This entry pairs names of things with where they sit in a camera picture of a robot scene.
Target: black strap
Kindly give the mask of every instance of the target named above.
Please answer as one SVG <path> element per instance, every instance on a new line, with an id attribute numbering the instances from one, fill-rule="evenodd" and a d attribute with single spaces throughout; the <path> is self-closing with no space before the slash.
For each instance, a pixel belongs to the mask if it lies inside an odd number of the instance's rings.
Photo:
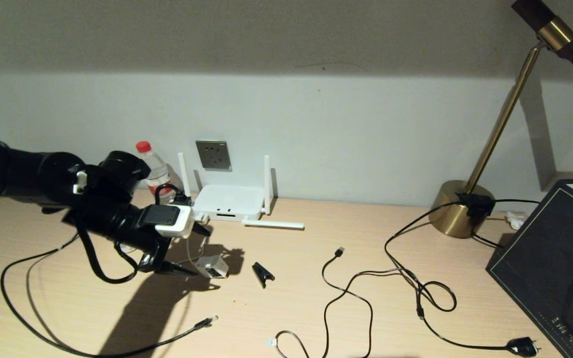
<path id="1" fill-rule="evenodd" d="M 126 255 L 123 251 L 121 251 L 119 242 L 114 242 L 114 249 L 116 250 L 116 252 L 118 252 L 119 256 L 123 258 L 123 260 L 127 261 L 127 263 L 129 263 L 132 266 L 132 268 L 134 268 L 134 272 L 128 274 L 123 278 L 109 278 L 105 276 L 105 273 L 103 273 L 103 269 L 100 268 L 100 264 L 98 263 L 98 259 L 96 258 L 96 251 L 94 250 L 94 246 L 92 244 L 92 241 L 86 228 L 82 225 L 78 217 L 73 218 L 73 221 L 75 222 L 75 227 L 77 227 L 77 231 L 79 233 L 79 236 L 81 237 L 81 242 L 83 243 L 84 248 L 86 248 L 86 254 L 88 257 L 88 261 L 90 261 L 90 267 L 92 268 L 94 274 L 96 274 L 98 278 L 102 279 L 107 283 L 125 283 L 127 281 L 130 281 L 130 279 L 133 279 L 136 276 L 136 272 L 138 270 L 138 264 L 136 263 L 136 261 L 134 261 L 134 259 L 130 258 L 130 256 Z"/>

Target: light wood desktop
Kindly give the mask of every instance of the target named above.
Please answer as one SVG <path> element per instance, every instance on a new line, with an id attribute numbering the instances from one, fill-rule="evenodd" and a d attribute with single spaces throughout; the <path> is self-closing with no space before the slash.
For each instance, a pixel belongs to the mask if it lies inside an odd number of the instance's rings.
<path id="1" fill-rule="evenodd" d="M 136 192 L 134 204 L 142 207 L 151 202 L 149 192 Z M 81 243 L 75 242 L 35 265 L 28 278 L 31 263 L 13 268 L 6 285 L 20 313 L 45 332 L 29 304 L 27 282 L 34 306 L 51 334 L 66 345 L 92 354 L 131 351 L 218 315 L 220 320 L 213 327 L 138 357 L 278 358 L 267 340 L 283 329 L 297 333 L 312 358 L 320 357 L 325 344 L 323 309 L 339 294 L 322 281 L 322 265 L 338 247 L 346 249 L 327 269 L 329 281 L 342 287 L 361 270 L 392 268 L 383 251 L 384 242 L 425 211 L 278 199 L 271 220 L 304 222 L 304 231 L 243 227 L 236 222 L 209 223 L 213 234 L 207 250 L 232 250 L 232 275 L 227 279 L 207 281 L 139 273 L 128 283 L 111 285 L 94 276 Z M 54 249 L 71 238 L 75 230 L 62 224 L 61 216 L 43 215 L 38 206 L 0 199 L 0 272 L 12 261 Z M 480 232 L 495 242 L 502 234 L 511 233 L 513 230 L 502 220 L 488 220 Z M 99 237 L 93 237 L 93 241 L 108 276 L 130 272 L 110 242 Z M 191 237 L 192 254 L 197 254 L 200 241 L 200 237 Z M 505 345 L 512 338 L 530 336 L 542 348 L 539 357 L 561 356 L 485 272 L 493 249 L 473 240 L 444 236 L 430 225 L 400 236 L 389 249 L 419 279 L 441 281 L 457 295 L 459 305 L 451 313 L 437 311 L 424 300 L 428 322 L 441 335 L 473 345 Z M 132 255 L 140 258 L 138 252 Z M 182 244 L 174 244 L 169 253 L 172 259 L 186 256 Z M 255 262 L 276 277 L 264 290 L 252 270 Z M 360 277 L 352 291 L 368 299 L 375 310 L 372 358 L 513 356 L 506 351 L 455 347 L 434 336 L 416 315 L 414 291 L 398 275 Z M 450 305 L 445 292 L 438 288 L 432 291 L 443 306 Z M 366 353 L 369 309 L 364 302 L 346 296 L 329 308 L 328 324 L 330 358 L 357 358 Z M 288 335 L 280 338 L 280 347 L 289 358 L 304 357 Z M 0 293 L 0 357 L 73 356 L 45 344 L 25 329 Z"/>

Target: white router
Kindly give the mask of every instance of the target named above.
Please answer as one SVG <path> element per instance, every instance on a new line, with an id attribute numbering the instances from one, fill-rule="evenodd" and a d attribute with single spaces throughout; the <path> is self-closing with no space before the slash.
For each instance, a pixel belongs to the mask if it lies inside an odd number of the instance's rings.
<path id="1" fill-rule="evenodd" d="M 183 190 L 190 193 L 187 181 L 185 157 L 178 153 Z M 207 216 L 211 220 L 242 222 L 248 226 L 282 227 L 287 229 L 304 229 L 301 222 L 260 221 L 262 213 L 271 214 L 271 166 L 269 156 L 264 156 L 264 188 L 259 186 L 218 185 L 203 186 L 193 204 L 196 217 Z"/>

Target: binder clip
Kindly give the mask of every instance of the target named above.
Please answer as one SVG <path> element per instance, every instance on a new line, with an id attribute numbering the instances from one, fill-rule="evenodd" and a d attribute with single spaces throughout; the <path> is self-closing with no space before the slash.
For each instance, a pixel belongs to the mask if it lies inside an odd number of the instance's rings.
<path id="1" fill-rule="evenodd" d="M 260 265 L 259 263 L 254 263 L 252 267 L 253 267 L 253 272 L 255 272 L 255 275 L 258 277 L 258 280 L 262 285 L 262 288 L 267 288 L 267 279 L 270 279 L 271 281 L 274 281 L 276 279 L 276 277 L 273 276 L 271 272 L 269 272 L 266 268 L 262 267 L 262 265 Z"/>

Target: plastic water bottle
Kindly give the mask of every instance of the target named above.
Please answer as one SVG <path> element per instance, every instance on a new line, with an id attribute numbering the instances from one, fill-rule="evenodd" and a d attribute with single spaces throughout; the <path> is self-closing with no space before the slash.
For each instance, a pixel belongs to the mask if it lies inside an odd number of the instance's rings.
<path id="1" fill-rule="evenodd" d="M 150 142 L 139 141 L 136 143 L 136 150 L 138 150 L 139 157 L 143 159 L 152 170 L 150 172 L 150 176 L 145 179 L 145 182 L 147 183 L 147 186 L 149 186 L 152 194 L 154 194 L 159 185 L 171 182 L 167 166 L 162 161 L 161 157 L 152 152 L 152 145 L 150 145 Z M 168 204 L 174 194 L 175 193 L 171 188 L 162 189 L 159 195 L 161 198 L 161 204 Z"/>

